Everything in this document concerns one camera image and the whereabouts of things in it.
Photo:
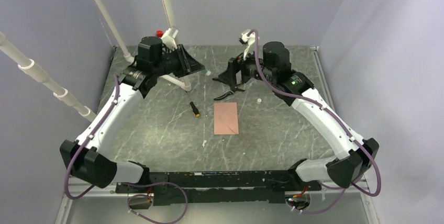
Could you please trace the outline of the pink paper envelope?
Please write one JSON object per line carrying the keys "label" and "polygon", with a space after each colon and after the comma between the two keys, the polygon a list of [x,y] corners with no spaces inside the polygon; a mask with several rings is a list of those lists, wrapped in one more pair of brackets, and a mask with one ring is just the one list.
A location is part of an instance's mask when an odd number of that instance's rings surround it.
{"label": "pink paper envelope", "polygon": [[237,103],[214,104],[214,134],[215,135],[239,134]]}

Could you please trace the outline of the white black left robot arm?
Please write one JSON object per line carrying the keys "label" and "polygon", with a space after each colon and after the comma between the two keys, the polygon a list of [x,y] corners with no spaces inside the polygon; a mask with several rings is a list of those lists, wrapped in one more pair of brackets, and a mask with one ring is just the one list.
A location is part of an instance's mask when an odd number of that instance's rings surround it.
{"label": "white black left robot arm", "polygon": [[163,75],[185,77],[205,69],[182,44],[170,46],[161,38],[141,39],[132,64],[114,78],[114,90],[93,122],[74,141],[65,140],[60,153],[66,166],[64,189],[69,177],[95,187],[129,183],[139,193],[150,186],[149,168],[136,162],[115,162],[107,156],[116,132],[145,99]]}

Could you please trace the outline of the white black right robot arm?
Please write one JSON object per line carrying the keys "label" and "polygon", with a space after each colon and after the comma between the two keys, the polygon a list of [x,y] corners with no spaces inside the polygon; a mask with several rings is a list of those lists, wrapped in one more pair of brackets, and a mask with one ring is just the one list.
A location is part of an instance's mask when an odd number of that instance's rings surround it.
{"label": "white black right robot arm", "polygon": [[241,53],[228,60],[225,71],[214,78],[230,87],[231,93],[250,79],[263,81],[272,87],[277,97],[304,116],[327,141],[334,154],[330,158],[302,159],[291,168],[288,176],[291,188],[301,190],[311,181],[333,181],[340,188],[354,185],[371,167],[376,174],[379,194],[382,178],[375,162],[378,142],[365,139],[352,130],[323,100],[311,80],[293,70],[290,52],[283,43],[271,41],[262,48],[262,57],[255,53]]}

